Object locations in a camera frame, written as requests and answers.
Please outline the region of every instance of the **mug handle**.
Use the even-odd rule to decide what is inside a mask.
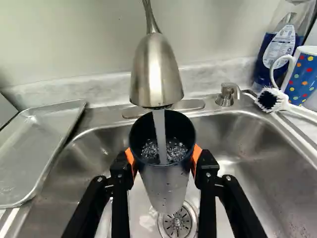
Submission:
[[[291,78],[291,75],[289,74],[292,74],[291,70],[290,69],[293,69],[294,68],[294,65],[296,63],[296,59],[295,57],[291,56],[291,55],[285,55],[285,56],[281,56],[280,58],[278,58],[271,66],[271,68],[269,69],[269,77],[271,79],[271,82],[272,82],[272,85],[274,86],[274,88],[277,88],[278,89],[278,86],[276,85],[276,82],[275,82],[275,79],[274,79],[274,75],[273,75],[273,72],[274,72],[274,68],[275,66],[278,64],[278,62],[282,59],[288,59],[289,60],[289,65],[288,65],[288,68],[287,68],[287,74],[285,76],[285,79],[282,83],[282,86],[281,86],[281,91],[284,92],[286,87],[287,87],[287,84],[289,82],[289,79]]]

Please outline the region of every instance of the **white wall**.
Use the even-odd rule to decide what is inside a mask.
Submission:
[[[317,46],[317,23],[315,23],[305,41],[306,46]]]
[[[277,0],[152,0],[180,65],[255,56]],[[140,0],[0,0],[0,87],[129,70]]]

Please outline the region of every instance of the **polka dot mug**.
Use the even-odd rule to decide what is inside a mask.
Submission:
[[[282,56],[274,62],[270,78],[276,88],[273,71],[281,59],[290,62],[281,91],[288,95],[289,103],[301,106],[317,87],[317,46],[299,46],[294,56]]]

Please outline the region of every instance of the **faucet neck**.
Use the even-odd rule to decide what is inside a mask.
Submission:
[[[152,7],[151,7],[151,0],[142,0],[143,7],[145,10],[145,15],[147,19],[147,34],[151,33],[161,33],[159,26],[155,20],[153,15]]]

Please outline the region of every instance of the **bristle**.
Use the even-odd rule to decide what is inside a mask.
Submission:
[[[264,88],[255,103],[266,113],[277,112],[287,103],[288,96],[275,88]]]
[[[258,102],[265,109],[271,109],[274,107],[275,103],[277,102],[277,97],[271,94],[270,92],[265,91],[258,97]]]

